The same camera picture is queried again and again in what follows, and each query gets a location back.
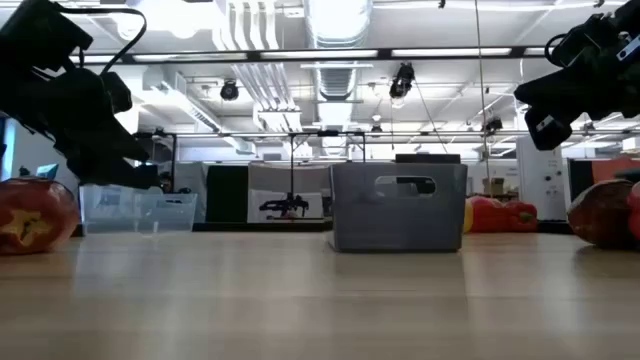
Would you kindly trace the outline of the clear plastic bin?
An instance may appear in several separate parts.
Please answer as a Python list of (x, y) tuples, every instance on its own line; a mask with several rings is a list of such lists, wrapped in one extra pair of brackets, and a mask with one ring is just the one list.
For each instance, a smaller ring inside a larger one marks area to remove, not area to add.
[(198, 195), (165, 194), (160, 188), (86, 185), (79, 189), (81, 223), (86, 235), (133, 232), (190, 232)]

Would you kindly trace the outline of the white rectangular ceiling duct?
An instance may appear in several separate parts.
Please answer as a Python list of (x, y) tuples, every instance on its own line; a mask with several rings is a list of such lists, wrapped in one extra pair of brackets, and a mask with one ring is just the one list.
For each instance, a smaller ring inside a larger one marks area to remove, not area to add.
[(198, 133), (200, 138), (218, 137), (240, 154), (256, 154), (256, 146), (241, 137), (230, 136), (220, 119), (188, 89), (186, 77), (177, 71), (151, 68), (143, 74), (143, 88), (147, 102), (168, 104), (188, 115), (195, 123), (188, 133)]

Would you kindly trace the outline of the orange wall panel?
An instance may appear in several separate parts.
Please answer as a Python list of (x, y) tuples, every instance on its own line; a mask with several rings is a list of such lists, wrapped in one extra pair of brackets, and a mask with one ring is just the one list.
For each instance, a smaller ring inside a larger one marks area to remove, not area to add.
[(640, 159), (628, 156), (592, 162), (592, 174), (595, 183), (612, 180), (617, 173), (634, 169), (640, 169)]

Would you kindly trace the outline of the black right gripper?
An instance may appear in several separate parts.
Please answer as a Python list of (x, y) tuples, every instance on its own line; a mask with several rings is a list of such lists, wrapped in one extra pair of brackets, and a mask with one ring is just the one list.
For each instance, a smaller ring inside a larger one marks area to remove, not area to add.
[(564, 64), (580, 67), (519, 85), (514, 96), (529, 106), (527, 120), (640, 114), (640, 28), (620, 30), (619, 25), (612, 14), (594, 14), (569, 31)]

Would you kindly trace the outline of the gray plastic basket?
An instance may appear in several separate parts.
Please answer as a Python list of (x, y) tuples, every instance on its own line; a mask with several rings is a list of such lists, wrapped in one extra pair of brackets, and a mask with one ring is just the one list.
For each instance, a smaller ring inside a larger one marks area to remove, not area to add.
[(463, 164), (341, 163), (330, 167), (339, 252), (455, 252), (461, 248)]

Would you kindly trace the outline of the black narrow wall panel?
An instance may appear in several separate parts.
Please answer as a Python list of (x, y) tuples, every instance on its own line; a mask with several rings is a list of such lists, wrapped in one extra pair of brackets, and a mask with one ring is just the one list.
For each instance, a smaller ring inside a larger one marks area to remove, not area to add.
[(584, 190), (594, 184), (592, 162), (569, 159), (568, 176), (570, 200), (573, 202)]

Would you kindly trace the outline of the black background rig frame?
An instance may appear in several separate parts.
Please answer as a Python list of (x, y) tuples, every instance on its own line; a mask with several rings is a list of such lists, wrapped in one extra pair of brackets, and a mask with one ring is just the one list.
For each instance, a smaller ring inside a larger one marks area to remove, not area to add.
[(213, 138), (222, 138), (222, 139), (231, 139), (231, 138), (287, 138), (289, 142), (290, 156), (289, 156), (289, 172), (290, 172), (290, 189), (289, 193), (291, 195), (295, 194), (294, 190), (294, 153), (298, 146), (295, 143), (296, 137), (304, 137), (305, 139), (309, 137), (361, 137), (362, 145), (366, 146), (366, 137), (367, 133), (363, 131), (337, 131), (337, 130), (319, 130), (316, 132), (283, 132), (283, 133), (248, 133), (248, 132), (214, 132), (214, 133), (166, 133), (164, 130), (156, 130), (154, 132), (136, 132), (133, 134), (136, 139), (149, 138), (157, 141), (159, 138), (171, 138), (171, 147), (172, 147), (172, 155), (171, 155), (171, 169), (170, 169), (170, 191), (175, 191), (175, 174), (176, 174), (176, 163), (177, 163), (177, 146), (179, 138), (193, 138), (193, 139), (213, 139)]

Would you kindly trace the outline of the white partition panel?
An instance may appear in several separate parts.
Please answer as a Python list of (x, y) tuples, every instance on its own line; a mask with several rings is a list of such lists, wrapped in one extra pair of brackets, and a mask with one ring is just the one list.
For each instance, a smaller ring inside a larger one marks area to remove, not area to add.
[(276, 211), (260, 211), (268, 200), (285, 199), (290, 189), (289, 166), (281, 164), (251, 163), (248, 166), (249, 223), (320, 222), (330, 215), (330, 186), (328, 166), (294, 166), (294, 195), (309, 202), (306, 215), (297, 211), (294, 218), (281, 218)]

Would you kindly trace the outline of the red apple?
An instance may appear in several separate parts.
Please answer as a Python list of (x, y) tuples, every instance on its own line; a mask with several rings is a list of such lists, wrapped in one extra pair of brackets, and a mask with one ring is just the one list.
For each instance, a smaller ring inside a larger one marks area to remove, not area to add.
[(567, 218), (571, 230), (601, 249), (632, 249), (637, 241), (629, 229), (631, 207), (627, 197), (633, 183), (606, 180), (584, 190), (571, 203)]

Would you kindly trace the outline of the white column with switches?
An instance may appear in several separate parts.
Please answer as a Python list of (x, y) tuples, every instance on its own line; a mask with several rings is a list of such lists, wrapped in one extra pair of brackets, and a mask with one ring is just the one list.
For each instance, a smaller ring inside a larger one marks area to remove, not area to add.
[(565, 221), (564, 164), (559, 148), (539, 151), (530, 137), (516, 140), (519, 199), (537, 209), (541, 221)]

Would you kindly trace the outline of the black partition panel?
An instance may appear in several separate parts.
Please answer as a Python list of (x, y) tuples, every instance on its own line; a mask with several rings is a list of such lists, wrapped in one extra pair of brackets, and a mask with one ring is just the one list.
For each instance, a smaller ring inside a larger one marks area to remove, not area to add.
[(248, 167), (212, 165), (207, 172), (206, 221), (246, 223)]

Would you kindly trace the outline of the black table frame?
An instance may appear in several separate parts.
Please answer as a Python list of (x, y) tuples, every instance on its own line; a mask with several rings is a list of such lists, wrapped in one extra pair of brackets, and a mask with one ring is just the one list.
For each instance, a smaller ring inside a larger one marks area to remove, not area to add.
[[(333, 229), (332, 222), (322, 223), (194, 223), (189, 232), (294, 232), (317, 233)], [(573, 231), (566, 222), (541, 221), (537, 227), (538, 233), (573, 235)]]

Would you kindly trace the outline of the red bell pepper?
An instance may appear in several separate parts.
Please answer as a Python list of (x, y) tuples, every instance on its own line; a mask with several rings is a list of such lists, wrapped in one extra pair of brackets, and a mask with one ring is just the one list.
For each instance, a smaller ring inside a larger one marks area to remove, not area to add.
[(537, 231), (537, 209), (534, 205), (521, 201), (509, 201), (504, 207), (509, 232)]
[(506, 207), (498, 200), (474, 196), (469, 198), (472, 209), (472, 233), (499, 233), (509, 229)]
[(38, 177), (0, 182), (0, 256), (53, 251), (80, 222), (72, 192)]
[(640, 242), (640, 182), (635, 183), (627, 196), (629, 206), (628, 226), (634, 238)]

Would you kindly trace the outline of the silver ceiling air duct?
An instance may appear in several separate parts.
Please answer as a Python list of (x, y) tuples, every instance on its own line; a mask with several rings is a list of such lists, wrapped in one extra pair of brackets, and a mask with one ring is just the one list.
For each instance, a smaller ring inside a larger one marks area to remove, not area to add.
[[(362, 47), (368, 34), (373, 0), (303, 0), (309, 45), (314, 49)], [(347, 100), (356, 83), (353, 68), (315, 71), (319, 95), (328, 101)]]

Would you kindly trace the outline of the white ceiling pipe bundle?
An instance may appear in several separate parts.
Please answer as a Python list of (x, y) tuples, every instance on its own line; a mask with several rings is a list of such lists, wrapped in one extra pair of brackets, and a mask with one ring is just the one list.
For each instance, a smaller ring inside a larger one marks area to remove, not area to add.
[[(278, 50), (275, 0), (214, 0), (219, 25), (212, 40), (221, 51)], [(289, 87), (284, 64), (246, 63), (232, 67), (253, 100), (253, 121), (261, 130), (302, 129), (300, 107)]]

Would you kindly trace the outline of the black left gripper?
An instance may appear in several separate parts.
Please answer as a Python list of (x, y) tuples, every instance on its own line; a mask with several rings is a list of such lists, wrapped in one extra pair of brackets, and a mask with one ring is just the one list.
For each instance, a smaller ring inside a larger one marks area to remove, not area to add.
[(149, 154), (115, 118), (100, 74), (75, 68), (46, 80), (0, 70), (0, 112), (55, 139), (54, 148), (81, 184), (149, 189), (160, 183), (155, 165), (132, 166)]

